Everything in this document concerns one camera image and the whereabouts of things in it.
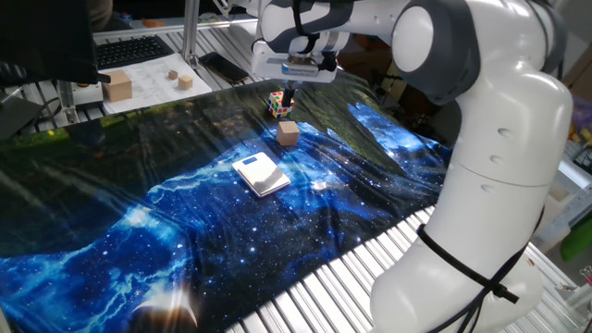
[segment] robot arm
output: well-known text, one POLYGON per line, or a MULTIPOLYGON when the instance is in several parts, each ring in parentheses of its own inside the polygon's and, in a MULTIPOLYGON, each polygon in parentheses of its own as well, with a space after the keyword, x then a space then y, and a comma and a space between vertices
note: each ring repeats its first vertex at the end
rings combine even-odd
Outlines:
MULTIPOLYGON (((536 0, 364 0, 295 9, 288 0, 260 6, 254 74, 331 82, 335 71, 320 65, 350 32, 366 33, 391 44, 400 74, 430 100, 459 103, 461 133, 425 233, 479 275, 496 276, 528 243, 567 138, 571 95, 541 72, 562 58, 561 19, 536 0)), ((499 331, 540 301, 540 275, 524 257, 501 284, 518 302, 489 293, 476 332, 499 331)), ((375 332, 435 332, 482 290, 417 240, 373 286, 375 332)), ((457 332, 466 316, 478 314, 440 331, 457 332)))

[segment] black keyboard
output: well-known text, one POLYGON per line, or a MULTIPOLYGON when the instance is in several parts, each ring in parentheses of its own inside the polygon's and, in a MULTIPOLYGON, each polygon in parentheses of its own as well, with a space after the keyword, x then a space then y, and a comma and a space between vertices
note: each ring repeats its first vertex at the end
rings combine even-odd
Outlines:
POLYGON ((158 36, 96 46, 96 60, 99 69, 138 64, 174 53, 158 36))

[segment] paper sheet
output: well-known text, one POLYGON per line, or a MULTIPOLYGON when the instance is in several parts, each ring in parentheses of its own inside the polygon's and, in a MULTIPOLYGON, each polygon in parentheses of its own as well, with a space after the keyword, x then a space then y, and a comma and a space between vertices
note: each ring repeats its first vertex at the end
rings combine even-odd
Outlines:
POLYGON ((140 64, 110 68, 100 72, 105 74, 118 69, 126 72, 131 79, 132 97, 114 103, 111 103, 105 97, 105 110, 110 114, 177 101, 212 91, 212 88, 200 79, 183 60, 183 57, 177 53, 140 64), (191 76, 193 78, 193 87, 186 91, 179 88, 179 80, 168 78, 170 70, 176 70, 179 77, 183 75, 191 76))

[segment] monitor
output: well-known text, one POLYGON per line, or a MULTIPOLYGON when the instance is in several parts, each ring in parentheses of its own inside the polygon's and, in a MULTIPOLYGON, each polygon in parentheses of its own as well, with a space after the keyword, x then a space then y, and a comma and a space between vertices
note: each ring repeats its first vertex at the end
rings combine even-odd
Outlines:
POLYGON ((36 80, 99 81, 87 1, 0 0, 0 62, 36 80))

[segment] wrinkled fabric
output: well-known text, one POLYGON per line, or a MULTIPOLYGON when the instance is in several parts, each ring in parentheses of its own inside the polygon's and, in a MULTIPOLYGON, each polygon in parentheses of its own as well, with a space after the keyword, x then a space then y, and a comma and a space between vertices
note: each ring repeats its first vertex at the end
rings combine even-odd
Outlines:
POLYGON ((436 203, 450 151, 339 74, 282 147, 267 81, 0 143, 0 303, 23 332, 217 332, 436 203), (291 184, 258 199, 232 163, 291 184))

